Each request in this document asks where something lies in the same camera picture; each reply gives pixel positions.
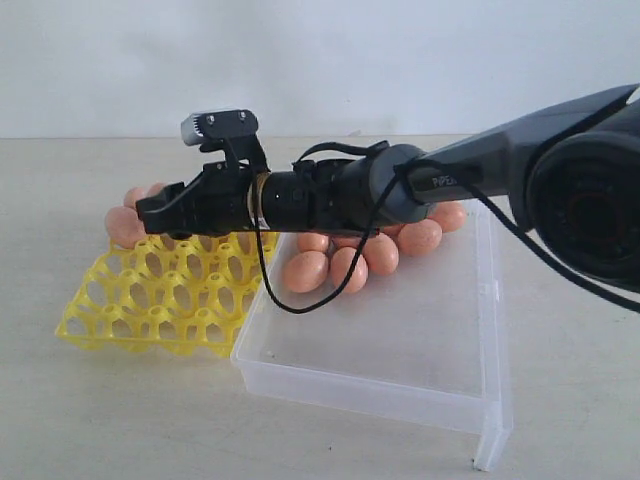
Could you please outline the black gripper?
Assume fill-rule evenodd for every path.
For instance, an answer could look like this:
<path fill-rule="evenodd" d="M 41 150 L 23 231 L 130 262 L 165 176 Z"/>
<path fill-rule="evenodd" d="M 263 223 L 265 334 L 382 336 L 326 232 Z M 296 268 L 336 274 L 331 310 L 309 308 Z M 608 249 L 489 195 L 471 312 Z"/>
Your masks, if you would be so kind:
<path fill-rule="evenodd" d="M 268 171 L 264 150 L 258 144 L 204 144 L 199 150 L 224 158 L 204 164 L 188 183 L 166 184 L 139 200 L 135 210 L 146 233 L 217 237 L 250 227 L 247 195 L 252 176 Z"/>

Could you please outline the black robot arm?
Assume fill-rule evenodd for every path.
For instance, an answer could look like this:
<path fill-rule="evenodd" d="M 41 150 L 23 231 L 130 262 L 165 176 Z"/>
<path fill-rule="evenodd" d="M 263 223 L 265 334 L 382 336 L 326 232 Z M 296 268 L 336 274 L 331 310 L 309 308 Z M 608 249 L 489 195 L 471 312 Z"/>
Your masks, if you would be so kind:
<path fill-rule="evenodd" d="M 248 110 L 199 112 L 183 142 L 222 152 L 189 183 L 136 204 L 147 233 L 314 232 L 365 242 L 475 199 L 559 275 L 629 311 L 639 305 L 639 87 L 602 90 L 424 151 L 324 142 L 287 171 L 267 164 Z"/>

